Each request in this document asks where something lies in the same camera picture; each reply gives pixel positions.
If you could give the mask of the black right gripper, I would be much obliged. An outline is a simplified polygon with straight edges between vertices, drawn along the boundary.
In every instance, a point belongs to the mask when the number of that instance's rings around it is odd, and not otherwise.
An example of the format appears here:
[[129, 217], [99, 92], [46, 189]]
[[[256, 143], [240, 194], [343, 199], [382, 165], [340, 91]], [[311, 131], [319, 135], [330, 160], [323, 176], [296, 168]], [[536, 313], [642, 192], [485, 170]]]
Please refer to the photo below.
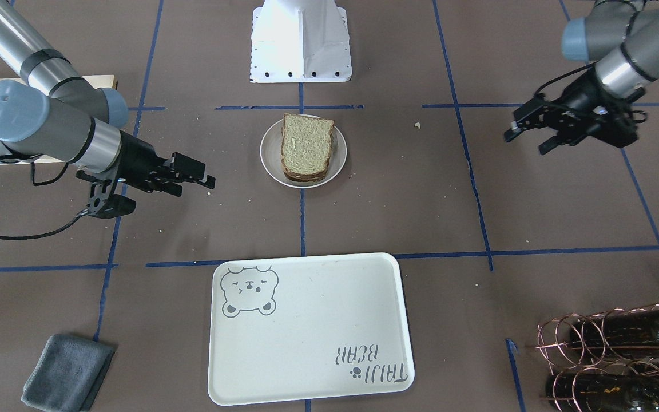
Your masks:
[[198, 184], [214, 189], [216, 179], [207, 175], [206, 164], [181, 152], [171, 157], [157, 156], [154, 146], [135, 136], [121, 132], [118, 154], [118, 176], [127, 185], [145, 192], [159, 191], [175, 197], [183, 193], [181, 183]]

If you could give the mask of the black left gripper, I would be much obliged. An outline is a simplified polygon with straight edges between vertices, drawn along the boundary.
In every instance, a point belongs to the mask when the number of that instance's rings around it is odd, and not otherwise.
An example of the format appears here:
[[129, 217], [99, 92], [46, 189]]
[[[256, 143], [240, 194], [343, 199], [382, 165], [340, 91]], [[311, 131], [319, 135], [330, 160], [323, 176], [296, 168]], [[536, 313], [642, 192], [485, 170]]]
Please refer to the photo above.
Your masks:
[[536, 92], [525, 104], [513, 112], [514, 120], [504, 132], [504, 141], [511, 142], [529, 129], [551, 128], [558, 133], [538, 146], [541, 156], [571, 141], [586, 137], [591, 121], [599, 122], [594, 109], [611, 109], [614, 99], [602, 88], [595, 72], [584, 72], [562, 94], [550, 101], [544, 93]]

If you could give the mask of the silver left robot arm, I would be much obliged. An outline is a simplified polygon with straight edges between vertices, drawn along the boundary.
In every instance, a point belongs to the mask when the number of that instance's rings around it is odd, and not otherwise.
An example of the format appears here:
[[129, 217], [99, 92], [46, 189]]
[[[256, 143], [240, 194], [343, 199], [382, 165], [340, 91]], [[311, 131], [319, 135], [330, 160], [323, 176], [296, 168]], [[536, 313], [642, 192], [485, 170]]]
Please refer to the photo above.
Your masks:
[[518, 107], [505, 142], [545, 128], [556, 133], [539, 145], [542, 155], [588, 137], [615, 148], [636, 142], [648, 116], [637, 118], [632, 104], [659, 79], [659, 10], [646, 10], [644, 1], [596, 1], [588, 16], [567, 24], [561, 50], [585, 66], [556, 99], [539, 88]]

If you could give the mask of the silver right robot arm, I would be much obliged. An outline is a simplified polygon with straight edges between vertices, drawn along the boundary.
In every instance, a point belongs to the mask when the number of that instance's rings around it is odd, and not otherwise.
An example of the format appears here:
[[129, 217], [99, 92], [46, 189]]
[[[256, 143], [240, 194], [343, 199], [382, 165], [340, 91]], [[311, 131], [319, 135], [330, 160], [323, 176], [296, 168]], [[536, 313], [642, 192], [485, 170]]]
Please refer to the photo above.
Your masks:
[[13, 5], [0, 1], [0, 57], [18, 80], [0, 81], [0, 161], [48, 156], [110, 192], [123, 183], [180, 196], [183, 183], [215, 187], [205, 164], [165, 159], [124, 131], [129, 107], [113, 87], [94, 87]]

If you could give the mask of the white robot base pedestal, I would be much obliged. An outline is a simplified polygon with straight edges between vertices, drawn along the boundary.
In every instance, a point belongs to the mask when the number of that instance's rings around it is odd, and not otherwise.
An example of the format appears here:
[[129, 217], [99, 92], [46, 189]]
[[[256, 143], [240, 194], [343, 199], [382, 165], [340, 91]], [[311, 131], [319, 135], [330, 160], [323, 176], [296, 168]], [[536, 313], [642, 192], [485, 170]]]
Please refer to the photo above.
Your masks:
[[254, 8], [252, 83], [348, 82], [352, 75], [347, 13], [335, 1], [265, 1]]

